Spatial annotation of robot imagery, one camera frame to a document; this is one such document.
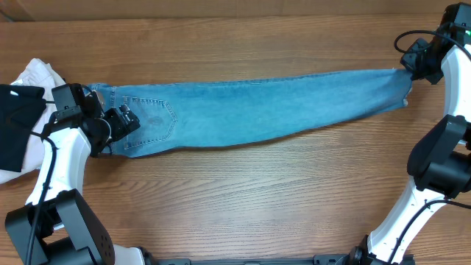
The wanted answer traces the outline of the folded cream white garment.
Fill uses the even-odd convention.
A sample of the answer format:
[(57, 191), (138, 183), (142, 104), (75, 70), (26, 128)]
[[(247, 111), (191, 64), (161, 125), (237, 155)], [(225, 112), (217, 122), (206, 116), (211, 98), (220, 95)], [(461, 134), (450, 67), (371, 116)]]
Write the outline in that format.
[(52, 89), (65, 83), (51, 65), (33, 58), (10, 85), (1, 86), (1, 182), (40, 167), (44, 158), (41, 133), (51, 114)]

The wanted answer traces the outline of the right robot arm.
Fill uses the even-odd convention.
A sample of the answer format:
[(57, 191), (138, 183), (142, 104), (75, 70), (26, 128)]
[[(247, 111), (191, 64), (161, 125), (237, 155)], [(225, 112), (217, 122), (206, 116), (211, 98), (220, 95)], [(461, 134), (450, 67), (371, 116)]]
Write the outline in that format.
[(413, 264), (406, 250), (444, 205), (470, 191), (470, 156), (455, 151), (470, 145), (470, 5), (446, 7), (433, 39), (417, 39), (402, 52), (413, 80), (445, 81), (443, 118), (412, 149), (408, 184), (384, 221), (340, 258), (314, 256), (314, 264)]

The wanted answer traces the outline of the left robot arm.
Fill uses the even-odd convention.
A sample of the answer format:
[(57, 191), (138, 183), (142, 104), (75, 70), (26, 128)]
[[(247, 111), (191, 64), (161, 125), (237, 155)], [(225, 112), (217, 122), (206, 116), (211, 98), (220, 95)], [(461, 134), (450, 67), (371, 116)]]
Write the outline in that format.
[(90, 157), (140, 127), (127, 104), (103, 110), (81, 84), (52, 89), (50, 115), (38, 137), (44, 157), (25, 205), (6, 215), (5, 228), (24, 264), (155, 264), (142, 247), (115, 245), (82, 196)]

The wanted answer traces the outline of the light blue denim jeans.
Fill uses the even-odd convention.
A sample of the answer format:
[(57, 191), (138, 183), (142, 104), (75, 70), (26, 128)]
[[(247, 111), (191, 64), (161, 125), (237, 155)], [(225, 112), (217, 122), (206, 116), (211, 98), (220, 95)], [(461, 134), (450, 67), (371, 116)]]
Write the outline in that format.
[(337, 71), (230, 82), (113, 86), (94, 83), (106, 108), (127, 105), (140, 127), (112, 144), (130, 158), (183, 147), (267, 141), (406, 106), (398, 69)]

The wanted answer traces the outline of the folded black garment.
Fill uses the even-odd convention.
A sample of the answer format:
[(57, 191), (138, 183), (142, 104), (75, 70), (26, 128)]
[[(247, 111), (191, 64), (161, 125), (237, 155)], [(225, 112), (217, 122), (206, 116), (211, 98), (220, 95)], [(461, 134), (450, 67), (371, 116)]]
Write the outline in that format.
[(44, 88), (1, 85), (1, 169), (20, 172), (33, 127), (46, 109)]

